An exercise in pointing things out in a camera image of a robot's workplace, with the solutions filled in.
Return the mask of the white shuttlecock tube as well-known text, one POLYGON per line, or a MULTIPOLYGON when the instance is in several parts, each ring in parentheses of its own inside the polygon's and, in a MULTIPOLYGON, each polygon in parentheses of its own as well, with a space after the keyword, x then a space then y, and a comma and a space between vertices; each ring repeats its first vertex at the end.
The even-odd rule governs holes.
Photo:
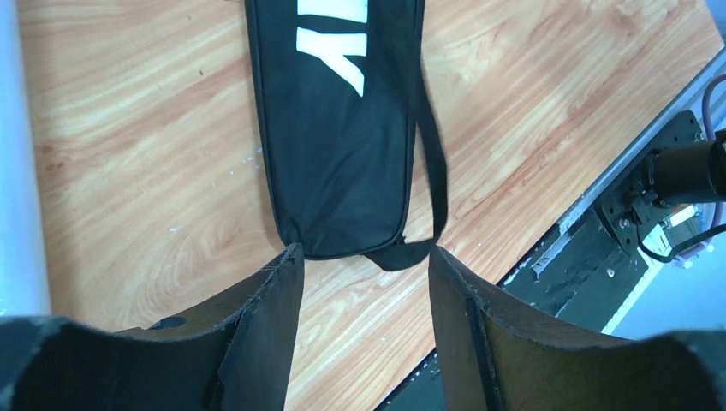
POLYGON ((1 2, 1 314, 51 314, 39 186, 15 1, 1 2))

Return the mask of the black racket bag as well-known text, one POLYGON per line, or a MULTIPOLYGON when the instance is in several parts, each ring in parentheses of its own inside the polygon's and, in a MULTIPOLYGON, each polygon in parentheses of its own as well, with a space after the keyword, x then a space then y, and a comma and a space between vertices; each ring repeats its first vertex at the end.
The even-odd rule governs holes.
POLYGON ((422 1, 248 1, 253 86, 277 233, 312 260, 422 262, 448 167, 422 64, 422 1))

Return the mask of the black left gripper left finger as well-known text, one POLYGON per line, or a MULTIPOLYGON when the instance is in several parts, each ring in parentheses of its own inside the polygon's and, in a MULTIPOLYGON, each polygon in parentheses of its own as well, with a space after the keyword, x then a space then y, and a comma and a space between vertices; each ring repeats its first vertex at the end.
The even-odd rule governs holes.
POLYGON ((304 284, 293 244, 252 276, 150 328, 1 320, 4 410, 281 410, 304 284))

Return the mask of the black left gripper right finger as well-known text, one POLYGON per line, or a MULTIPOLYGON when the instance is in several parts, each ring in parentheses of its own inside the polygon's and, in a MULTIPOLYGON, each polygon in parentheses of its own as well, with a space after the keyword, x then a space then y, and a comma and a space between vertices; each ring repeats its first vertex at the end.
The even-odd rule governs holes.
POLYGON ((722 410, 723 331, 640 341, 572 325, 486 282, 441 247, 431 315, 449 410, 722 410))

